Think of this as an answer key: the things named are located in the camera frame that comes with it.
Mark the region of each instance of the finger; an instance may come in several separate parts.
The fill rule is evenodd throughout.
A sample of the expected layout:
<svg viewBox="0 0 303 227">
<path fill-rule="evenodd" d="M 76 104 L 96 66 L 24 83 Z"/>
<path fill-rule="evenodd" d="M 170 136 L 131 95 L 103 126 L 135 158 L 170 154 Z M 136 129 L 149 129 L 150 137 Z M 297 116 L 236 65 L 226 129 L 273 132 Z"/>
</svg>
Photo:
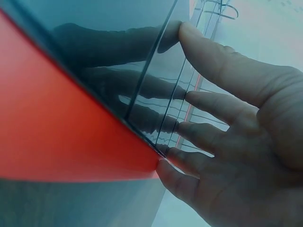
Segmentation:
<svg viewBox="0 0 303 227">
<path fill-rule="evenodd" d="M 159 52 L 178 42 L 179 25 L 180 22 L 168 25 Z M 161 26 L 98 31 L 68 23 L 56 27 L 53 36 L 75 66 L 88 68 L 145 61 L 161 32 Z"/>
<path fill-rule="evenodd" d="M 197 179 L 200 178 L 200 173 L 205 171 L 212 161 L 212 158 L 202 153 L 185 152 L 178 148 L 170 148 L 168 150 L 167 158 L 185 174 Z"/>
<path fill-rule="evenodd" d="M 191 122 L 181 122 L 177 128 L 177 133 L 198 148 L 211 154 L 216 154 L 216 151 L 220 149 L 220 140 L 225 134 L 211 124 Z"/>
<path fill-rule="evenodd" d="M 249 59 L 206 39 L 189 23 L 183 23 L 179 39 L 187 59 L 207 80 L 238 98 L 261 107 L 271 96 L 294 83 L 291 67 Z"/>
<path fill-rule="evenodd" d="M 167 161 L 160 160 L 157 173 L 163 185 L 178 199 L 193 205 L 194 196 L 199 187 L 199 180 L 180 173 Z"/>
<path fill-rule="evenodd" d="M 188 92 L 186 101 L 196 108 L 206 111 L 221 121 L 231 125 L 239 115 L 248 116 L 245 120 L 256 121 L 258 108 L 235 97 L 213 92 Z"/>
</svg>

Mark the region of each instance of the glass panel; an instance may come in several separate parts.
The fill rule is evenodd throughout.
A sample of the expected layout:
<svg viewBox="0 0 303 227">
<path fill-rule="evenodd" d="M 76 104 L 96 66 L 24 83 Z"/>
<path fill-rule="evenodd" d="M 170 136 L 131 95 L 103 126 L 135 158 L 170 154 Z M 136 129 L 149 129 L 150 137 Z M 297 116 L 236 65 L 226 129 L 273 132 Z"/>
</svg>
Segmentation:
<svg viewBox="0 0 303 227">
<path fill-rule="evenodd" d="M 80 82 L 124 117 L 175 0 L 17 0 Z M 161 51 L 177 40 L 165 39 Z"/>
<path fill-rule="evenodd" d="M 182 70 L 180 80 L 178 85 L 184 90 L 190 90 L 190 83 L 194 74 L 194 68 L 186 61 L 184 68 Z M 165 116 L 161 131 L 159 133 L 159 138 L 157 140 L 157 148 L 162 151 L 163 154 L 166 153 L 168 144 L 177 144 L 178 136 L 173 135 L 172 132 L 178 126 L 179 122 L 183 122 L 187 115 L 188 103 L 182 99 L 178 99 L 178 94 L 175 92 L 173 99 L 170 102 L 167 114 Z M 173 119 L 177 119 L 175 124 L 171 124 Z"/>
<path fill-rule="evenodd" d="M 189 21 L 189 1 L 179 0 L 170 17 L 169 23 L 160 41 L 157 52 L 146 71 L 140 91 L 129 114 L 129 122 L 138 128 L 153 144 L 156 143 L 163 124 L 169 102 L 176 89 L 174 98 L 183 100 L 186 90 L 176 87 L 185 56 L 180 43 L 166 52 L 161 47 L 167 39 L 178 39 L 178 28 L 182 21 Z M 167 121 L 162 130 L 167 133 L 176 123 L 176 119 Z"/>
</svg>

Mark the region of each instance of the reflective surface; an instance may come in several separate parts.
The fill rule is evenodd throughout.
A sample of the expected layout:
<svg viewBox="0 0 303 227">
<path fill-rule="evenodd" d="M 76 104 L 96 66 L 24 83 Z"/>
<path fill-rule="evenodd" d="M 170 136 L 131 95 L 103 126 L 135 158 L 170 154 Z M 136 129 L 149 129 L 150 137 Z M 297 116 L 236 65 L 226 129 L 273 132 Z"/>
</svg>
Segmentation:
<svg viewBox="0 0 303 227">
<path fill-rule="evenodd" d="M 160 40 L 159 48 L 163 43 L 165 43 L 166 37 L 173 35 L 176 39 L 178 38 L 178 27 L 180 23 L 184 21 L 189 21 L 189 3 L 187 1 L 180 0 L 175 5 L 165 33 Z M 151 122 L 151 119 L 146 118 L 146 115 L 139 115 L 136 106 L 144 106 L 145 108 L 155 112 L 158 117 L 156 121 L 152 122 L 152 124 L 154 124 L 153 130 L 142 130 L 143 134 L 154 144 L 157 141 L 161 128 L 164 132 L 171 132 L 170 130 L 176 124 L 176 119 L 169 116 L 165 121 L 166 124 L 163 124 L 163 119 L 173 96 L 174 89 L 176 89 L 176 95 L 174 96 L 176 99 L 183 100 L 186 93 L 186 90 L 177 85 L 185 62 L 185 55 L 180 43 L 177 43 L 164 53 L 159 53 L 159 48 L 154 54 L 146 71 L 146 76 L 153 75 L 162 81 L 161 83 L 154 84 L 154 87 L 157 87 L 159 91 L 154 92 L 153 97 L 146 99 L 144 97 L 144 93 L 151 90 L 151 83 L 148 80 L 148 77 L 145 77 L 142 81 L 140 91 L 137 94 L 134 109 L 131 110 L 129 116 L 130 123 L 140 129 L 141 127 L 137 123 L 138 117 L 143 119 L 145 124 Z M 162 83 L 170 83 L 171 86 L 163 86 Z M 163 92 L 165 92 L 166 97 L 160 97 L 160 94 Z"/>
<path fill-rule="evenodd" d="M 123 118 L 174 0 L 19 2 L 46 29 L 74 76 Z M 158 51 L 165 52 L 177 41 L 168 33 Z M 153 75 L 151 80 L 159 83 Z"/>
</svg>

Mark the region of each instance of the red surface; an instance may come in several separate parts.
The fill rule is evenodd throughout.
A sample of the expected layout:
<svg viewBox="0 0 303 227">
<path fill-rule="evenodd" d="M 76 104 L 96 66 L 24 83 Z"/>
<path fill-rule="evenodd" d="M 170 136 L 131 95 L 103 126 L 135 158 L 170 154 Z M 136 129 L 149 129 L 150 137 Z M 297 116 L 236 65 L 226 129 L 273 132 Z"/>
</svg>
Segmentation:
<svg viewBox="0 0 303 227">
<path fill-rule="evenodd" d="M 159 156 L 79 88 L 0 11 L 0 177 L 156 177 Z"/>
</svg>

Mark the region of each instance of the hand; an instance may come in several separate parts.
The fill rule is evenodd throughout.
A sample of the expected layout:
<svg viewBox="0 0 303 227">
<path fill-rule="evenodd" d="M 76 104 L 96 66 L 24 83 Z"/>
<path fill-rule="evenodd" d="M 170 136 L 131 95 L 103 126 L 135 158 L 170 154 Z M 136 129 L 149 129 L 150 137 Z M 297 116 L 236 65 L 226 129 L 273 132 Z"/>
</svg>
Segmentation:
<svg viewBox="0 0 303 227">
<path fill-rule="evenodd" d="M 264 64 L 182 24 L 187 59 L 239 99 L 189 92 L 186 100 L 230 125 L 183 122 L 178 133 L 214 154 L 176 148 L 157 172 L 164 186 L 213 227 L 303 226 L 303 74 Z"/>
</svg>

